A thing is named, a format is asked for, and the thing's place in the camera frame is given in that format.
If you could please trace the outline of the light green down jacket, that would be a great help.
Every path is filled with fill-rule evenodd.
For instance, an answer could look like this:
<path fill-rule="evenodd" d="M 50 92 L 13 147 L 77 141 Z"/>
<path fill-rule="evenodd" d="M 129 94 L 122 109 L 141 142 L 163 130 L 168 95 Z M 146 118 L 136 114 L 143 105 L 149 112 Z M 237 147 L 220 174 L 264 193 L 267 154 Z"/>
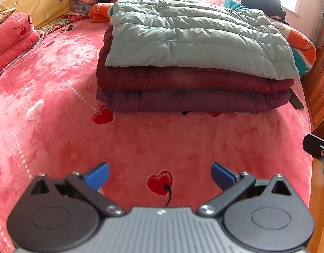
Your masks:
<path fill-rule="evenodd" d="M 288 41 L 259 10 L 119 0 L 110 24 L 107 66 L 223 69 L 275 80 L 299 76 Z"/>

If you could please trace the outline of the black clothes pile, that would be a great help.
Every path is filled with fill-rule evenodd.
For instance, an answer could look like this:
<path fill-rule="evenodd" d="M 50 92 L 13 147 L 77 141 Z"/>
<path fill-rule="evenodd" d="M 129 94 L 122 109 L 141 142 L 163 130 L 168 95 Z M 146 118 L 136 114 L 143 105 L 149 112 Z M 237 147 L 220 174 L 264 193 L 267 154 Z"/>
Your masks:
<path fill-rule="evenodd" d="M 265 15 L 284 24 L 286 11 L 283 9 L 280 0 L 241 0 L 241 3 L 249 9 L 262 10 Z"/>

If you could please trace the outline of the black smartphone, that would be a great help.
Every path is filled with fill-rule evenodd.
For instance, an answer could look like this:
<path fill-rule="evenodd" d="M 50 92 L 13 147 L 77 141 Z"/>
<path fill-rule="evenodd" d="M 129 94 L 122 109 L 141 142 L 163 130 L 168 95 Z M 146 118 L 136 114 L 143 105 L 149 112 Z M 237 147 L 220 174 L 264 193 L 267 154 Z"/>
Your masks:
<path fill-rule="evenodd" d="M 296 110 L 303 110 L 304 106 L 297 95 L 294 93 L 294 91 L 292 89 L 288 89 L 287 92 L 290 93 L 289 103 L 293 106 L 293 108 Z"/>

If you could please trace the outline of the wooden side cabinet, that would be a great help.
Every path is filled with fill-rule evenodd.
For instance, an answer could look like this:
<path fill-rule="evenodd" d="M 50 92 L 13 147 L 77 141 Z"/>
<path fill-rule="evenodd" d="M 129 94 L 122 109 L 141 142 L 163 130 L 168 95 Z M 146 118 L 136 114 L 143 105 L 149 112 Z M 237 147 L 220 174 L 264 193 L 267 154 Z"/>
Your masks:
<path fill-rule="evenodd" d="M 315 63 L 301 81 L 312 122 L 312 133 L 324 138 L 324 40 Z"/>

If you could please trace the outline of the pink plush bed cover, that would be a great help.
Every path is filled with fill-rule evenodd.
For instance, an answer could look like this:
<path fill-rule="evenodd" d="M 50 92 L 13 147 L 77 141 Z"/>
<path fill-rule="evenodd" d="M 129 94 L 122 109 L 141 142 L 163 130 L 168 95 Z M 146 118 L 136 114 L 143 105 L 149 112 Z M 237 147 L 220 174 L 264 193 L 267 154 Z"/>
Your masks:
<path fill-rule="evenodd" d="M 215 162 L 260 179 L 283 174 L 309 203 L 307 110 L 112 113 L 95 97 L 106 28 L 88 20 L 64 27 L 0 76 L 1 252 L 13 250 L 6 220 L 38 173 L 63 178 L 100 162 L 110 167 L 103 193 L 125 209 L 196 208 L 220 192 L 211 178 Z"/>

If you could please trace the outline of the colourful cartoon quilt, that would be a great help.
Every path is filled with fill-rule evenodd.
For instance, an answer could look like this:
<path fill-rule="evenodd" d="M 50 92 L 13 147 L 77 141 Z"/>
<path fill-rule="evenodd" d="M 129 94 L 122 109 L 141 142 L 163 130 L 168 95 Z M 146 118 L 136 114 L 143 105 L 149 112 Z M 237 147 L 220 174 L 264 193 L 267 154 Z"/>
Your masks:
<path fill-rule="evenodd" d="M 187 2 L 202 2 L 211 5 L 222 6 L 232 10 L 247 10 L 248 8 L 236 0 L 180 0 Z M 114 2 L 110 3 L 96 3 L 91 7 L 88 17 L 91 22 L 109 22 L 113 14 Z M 314 64 L 317 56 L 316 47 L 300 31 L 290 27 L 286 23 L 282 23 L 273 18 L 269 18 L 270 22 L 284 38 L 288 41 L 294 56 L 295 65 L 300 75 L 308 72 Z"/>

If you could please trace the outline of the maroon folded down jacket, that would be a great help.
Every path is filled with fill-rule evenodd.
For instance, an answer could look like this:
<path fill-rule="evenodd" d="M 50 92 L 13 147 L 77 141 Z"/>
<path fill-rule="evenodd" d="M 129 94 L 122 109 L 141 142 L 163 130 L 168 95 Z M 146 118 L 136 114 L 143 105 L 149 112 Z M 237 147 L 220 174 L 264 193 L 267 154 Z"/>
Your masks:
<path fill-rule="evenodd" d="M 292 79 L 196 67 L 107 66 L 112 32 L 105 32 L 96 70 L 97 99 L 112 111 L 261 113 L 290 100 Z"/>

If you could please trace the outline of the pink love you blanket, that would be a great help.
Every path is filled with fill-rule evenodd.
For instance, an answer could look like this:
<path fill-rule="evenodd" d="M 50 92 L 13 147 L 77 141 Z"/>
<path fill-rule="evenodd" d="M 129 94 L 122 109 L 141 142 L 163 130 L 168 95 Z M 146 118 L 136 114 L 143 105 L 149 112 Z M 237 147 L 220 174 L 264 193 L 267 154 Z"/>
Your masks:
<path fill-rule="evenodd" d="M 19 12 L 0 24 L 0 72 L 40 39 L 32 17 Z"/>

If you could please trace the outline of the floral small pillow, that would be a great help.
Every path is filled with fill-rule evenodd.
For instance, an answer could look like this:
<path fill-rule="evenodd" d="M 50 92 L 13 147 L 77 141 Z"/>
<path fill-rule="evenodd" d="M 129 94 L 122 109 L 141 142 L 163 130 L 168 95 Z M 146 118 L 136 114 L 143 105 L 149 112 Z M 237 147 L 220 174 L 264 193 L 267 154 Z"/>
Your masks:
<path fill-rule="evenodd" d="M 0 24 L 6 21 L 15 11 L 15 8 L 0 10 Z"/>

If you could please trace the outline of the folded pink grey blankets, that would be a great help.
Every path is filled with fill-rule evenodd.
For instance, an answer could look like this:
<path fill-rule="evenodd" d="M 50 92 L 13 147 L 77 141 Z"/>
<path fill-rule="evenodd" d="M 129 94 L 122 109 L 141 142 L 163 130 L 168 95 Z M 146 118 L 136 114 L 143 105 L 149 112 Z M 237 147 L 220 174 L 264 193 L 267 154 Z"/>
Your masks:
<path fill-rule="evenodd" d="M 99 0 L 70 0 L 70 8 L 78 13 L 88 15 L 93 5 L 99 3 Z"/>

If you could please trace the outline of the yellow padded headboard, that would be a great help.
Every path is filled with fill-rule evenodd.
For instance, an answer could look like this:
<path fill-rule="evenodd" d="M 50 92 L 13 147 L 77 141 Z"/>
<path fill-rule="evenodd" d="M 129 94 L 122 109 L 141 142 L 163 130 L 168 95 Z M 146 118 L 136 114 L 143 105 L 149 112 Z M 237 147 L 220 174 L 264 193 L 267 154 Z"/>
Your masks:
<path fill-rule="evenodd" d="M 32 17 L 35 27 L 41 27 L 71 11 L 70 0 L 5 0 L 0 10 L 15 8 Z"/>

